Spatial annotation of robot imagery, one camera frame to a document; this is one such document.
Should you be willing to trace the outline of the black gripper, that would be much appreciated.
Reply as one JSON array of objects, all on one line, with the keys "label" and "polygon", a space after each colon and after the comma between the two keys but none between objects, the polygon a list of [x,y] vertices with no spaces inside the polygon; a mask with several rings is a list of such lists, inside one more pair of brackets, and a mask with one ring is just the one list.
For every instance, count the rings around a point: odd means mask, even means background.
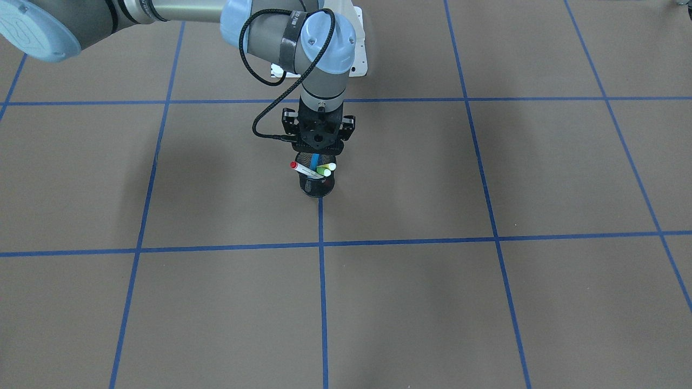
[{"label": "black gripper", "polygon": [[304,105],[297,111],[284,108],[281,140],[291,143],[296,152],[341,153],[356,130],[356,116],[342,113],[342,107],[332,112],[313,111]]}]

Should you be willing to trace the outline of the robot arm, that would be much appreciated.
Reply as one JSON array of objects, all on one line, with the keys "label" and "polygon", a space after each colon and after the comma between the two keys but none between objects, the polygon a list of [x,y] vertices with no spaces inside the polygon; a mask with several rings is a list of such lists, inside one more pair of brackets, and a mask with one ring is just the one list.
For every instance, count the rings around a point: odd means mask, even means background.
[{"label": "robot arm", "polygon": [[299,108],[282,111],[283,135],[296,152],[336,156],[355,130],[343,115],[355,62],[353,23],[324,1],[2,1],[2,35],[25,54],[57,63],[133,25],[181,21],[218,24],[244,65],[247,55],[299,79]]}]

